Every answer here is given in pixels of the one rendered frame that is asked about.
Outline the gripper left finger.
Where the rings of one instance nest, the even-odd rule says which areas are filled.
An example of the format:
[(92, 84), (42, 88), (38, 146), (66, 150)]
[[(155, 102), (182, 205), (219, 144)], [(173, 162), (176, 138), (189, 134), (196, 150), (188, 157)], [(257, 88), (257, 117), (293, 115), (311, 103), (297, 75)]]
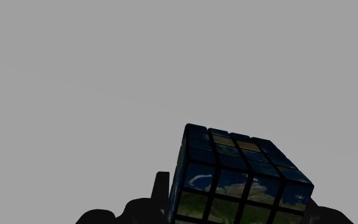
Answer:
[(169, 224), (165, 211), (169, 200), (170, 173), (158, 171), (150, 198), (133, 199), (126, 203), (121, 215), (106, 209), (91, 209), (75, 224)]

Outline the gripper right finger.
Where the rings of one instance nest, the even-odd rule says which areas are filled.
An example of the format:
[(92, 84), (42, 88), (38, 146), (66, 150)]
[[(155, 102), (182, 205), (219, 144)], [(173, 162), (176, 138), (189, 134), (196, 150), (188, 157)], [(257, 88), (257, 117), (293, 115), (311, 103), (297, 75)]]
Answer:
[(300, 224), (354, 224), (354, 222), (341, 211), (319, 206), (310, 198)]

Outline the earth map puzzle cube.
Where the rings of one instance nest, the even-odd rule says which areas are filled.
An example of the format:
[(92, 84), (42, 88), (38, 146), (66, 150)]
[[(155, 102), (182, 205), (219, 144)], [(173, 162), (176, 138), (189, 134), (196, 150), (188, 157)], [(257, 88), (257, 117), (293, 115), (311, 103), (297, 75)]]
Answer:
[(188, 123), (169, 224), (311, 224), (313, 183), (270, 140)]

